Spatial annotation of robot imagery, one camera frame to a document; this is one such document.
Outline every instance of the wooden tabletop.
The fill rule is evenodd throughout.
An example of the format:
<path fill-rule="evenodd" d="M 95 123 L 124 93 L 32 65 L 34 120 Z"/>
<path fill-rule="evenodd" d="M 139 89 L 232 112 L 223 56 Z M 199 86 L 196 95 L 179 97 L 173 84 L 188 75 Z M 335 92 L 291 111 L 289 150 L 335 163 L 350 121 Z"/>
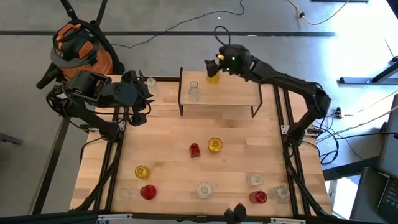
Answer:
<path fill-rule="evenodd" d="M 182 105 L 235 105 L 258 106 L 260 104 L 259 85 L 252 81 L 221 72 L 217 84 L 207 81 L 205 71 L 183 71 L 181 79 Z M 197 82 L 199 99 L 189 97 L 190 83 Z"/>
<path fill-rule="evenodd" d="M 112 79 L 117 82 L 120 77 Z M 287 175 L 272 85 L 261 86 L 264 105 L 255 118 L 251 118 L 248 107 L 211 105 L 186 108 L 181 117 L 178 82 L 157 82 L 157 85 L 160 93 L 151 103 L 152 113 L 147 123 L 126 126 L 113 212 L 223 215 L 228 207 L 242 203 L 250 216 L 292 216 L 290 200 L 273 194 L 276 187 L 287 186 Z M 297 121 L 307 108 L 300 95 L 290 93 L 290 99 Z M 90 133 L 88 141 L 98 137 L 99 133 Z M 212 137 L 223 141 L 218 154 L 210 154 L 206 147 Z M 305 141 L 315 143 L 309 137 L 305 137 Z M 201 156 L 191 159 L 188 148 L 193 142 L 199 145 Z M 79 206 L 97 184 L 105 147 L 105 141 L 86 146 L 70 208 Z M 331 213 L 317 150 L 302 144 L 300 153 L 309 191 L 323 209 Z M 150 169 L 148 179 L 141 180 L 134 175 L 138 165 Z M 261 174 L 264 184 L 249 186 L 246 176 L 252 173 Z M 212 185 L 211 198 L 197 197 L 200 182 Z M 141 187 L 147 184 L 156 186 L 158 191 L 150 201 L 139 195 Z M 295 188 L 298 209 L 303 213 L 299 189 Z M 107 187 L 105 189 L 101 208 L 106 198 Z M 256 190 L 269 194 L 265 204 L 255 205 L 249 201 L 249 193 Z"/>

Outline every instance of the gray floor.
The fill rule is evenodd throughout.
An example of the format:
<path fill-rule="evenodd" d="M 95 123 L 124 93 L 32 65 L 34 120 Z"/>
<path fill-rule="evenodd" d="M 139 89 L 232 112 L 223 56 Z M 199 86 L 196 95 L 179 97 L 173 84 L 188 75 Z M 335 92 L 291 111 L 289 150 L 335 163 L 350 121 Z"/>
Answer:
<path fill-rule="evenodd" d="M 312 21 L 332 14 L 341 3 L 295 1 Z M 71 1 L 82 19 L 95 18 L 100 1 Z M 216 14 L 184 24 L 175 30 L 213 30 L 224 25 L 235 31 L 337 32 L 338 37 L 232 37 L 246 45 L 253 55 L 274 68 L 299 78 L 321 83 L 332 101 L 356 111 L 392 93 L 396 86 L 341 86 L 341 76 L 372 76 L 398 54 L 397 19 L 384 0 L 367 4 L 350 3 L 335 18 L 320 26 L 297 19 L 293 7 L 282 0 L 244 0 L 245 15 Z M 238 0 L 120 0 L 110 1 L 103 30 L 164 30 L 179 21 L 214 10 L 239 12 Z M 58 1 L 3 0 L 0 2 L 1 30 L 56 30 L 68 21 Z M 110 37 L 112 43 L 132 45 L 148 37 Z M 35 88 L 50 63 L 51 37 L 0 36 L 0 131 L 24 140 L 23 145 L 0 144 L 0 216 L 30 212 L 60 118 L 47 106 L 45 94 L 51 89 Z M 177 76 L 179 67 L 203 69 L 203 60 L 213 58 L 219 43 L 214 37 L 157 37 L 132 50 L 116 48 L 127 69 L 141 69 L 147 76 Z M 335 130 L 368 120 L 388 109 L 377 106 L 359 118 L 335 121 Z M 357 132 L 379 128 L 383 119 Z M 71 126 L 44 207 L 44 212 L 69 208 L 79 168 L 79 151 L 86 134 Z M 378 154 L 378 137 L 350 139 L 354 150 L 367 158 Z M 333 141 L 321 143 L 322 152 L 334 149 Z M 329 166 L 357 161 L 345 142 L 340 155 Z"/>

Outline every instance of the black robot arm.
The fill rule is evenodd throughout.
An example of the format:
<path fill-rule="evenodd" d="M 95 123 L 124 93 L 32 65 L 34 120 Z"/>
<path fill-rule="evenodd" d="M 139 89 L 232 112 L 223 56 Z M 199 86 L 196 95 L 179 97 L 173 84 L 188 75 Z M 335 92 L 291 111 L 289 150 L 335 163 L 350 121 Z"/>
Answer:
<path fill-rule="evenodd" d="M 47 95 L 47 103 L 59 115 L 80 118 L 98 128 L 103 138 L 115 142 L 119 124 L 103 120 L 96 112 L 87 109 L 85 103 L 100 108 L 123 107 L 125 111 L 131 107 L 134 114 L 132 120 L 128 119 L 129 123 L 134 126 L 144 124 L 146 114 L 140 111 L 149 105 L 147 99 L 152 95 L 140 75 L 138 78 L 134 71 L 128 71 L 122 76 L 123 82 L 111 83 L 109 77 L 82 70 L 69 82 L 55 85 Z"/>
<path fill-rule="evenodd" d="M 218 64 L 214 60 L 205 61 L 209 77 L 222 70 L 231 75 L 239 75 L 246 81 L 275 84 L 304 97 L 308 111 L 300 121 L 290 125 L 285 136 L 286 142 L 291 146 L 301 145 L 305 130 L 316 119 L 323 118 L 327 114 L 331 99 L 318 83 L 307 82 L 278 72 L 269 64 L 252 56 L 250 51 L 242 45 L 224 45 L 219 48 L 219 54 L 216 56 L 219 60 Z"/>

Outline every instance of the yellow glass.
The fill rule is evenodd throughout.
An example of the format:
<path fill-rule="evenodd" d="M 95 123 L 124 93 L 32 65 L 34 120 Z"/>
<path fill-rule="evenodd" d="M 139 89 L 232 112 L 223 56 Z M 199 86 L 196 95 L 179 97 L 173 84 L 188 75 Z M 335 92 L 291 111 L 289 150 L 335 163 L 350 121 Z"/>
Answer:
<path fill-rule="evenodd" d="M 136 168 L 136 177 L 145 180 L 149 177 L 150 174 L 150 170 L 148 167 L 144 166 L 144 165 L 139 165 Z"/>
<path fill-rule="evenodd" d="M 223 142 L 219 138 L 211 138 L 207 146 L 211 153 L 216 154 L 223 148 Z"/>
<path fill-rule="evenodd" d="M 207 81 L 211 84 L 217 84 L 219 80 L 220 80 L 220 72 L 217 72 L 217 74 L 213 77 L 207 77 Z"/>

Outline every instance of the red plastic cup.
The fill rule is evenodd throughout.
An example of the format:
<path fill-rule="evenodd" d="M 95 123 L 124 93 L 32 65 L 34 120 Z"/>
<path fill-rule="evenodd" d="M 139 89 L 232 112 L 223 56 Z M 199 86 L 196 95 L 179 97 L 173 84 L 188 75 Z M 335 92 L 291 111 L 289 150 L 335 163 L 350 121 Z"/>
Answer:
<path fill-rule="evenodd" d="M 155 188 L 155 186 L 149 184 L 149 185 L 141 188 L 141 190 L 139 191 L 139 194 L 141 194 L 141 196 L 144 199 L 151 200 L 156 196 L 156 188 Z"/>
<path fill-rule="evenodd" d="M 191 155 L 191 158 L 200 157 L 199 145 L 192 143 L 192 145 L 189 147 L 189 154 Z"/>
<path fill-rule="evenodd" d="M 251 203 L 265 203 L 267 201 L 267 194 L 261 190 L 251 192 L 249 194 L 249 200 Z"/>

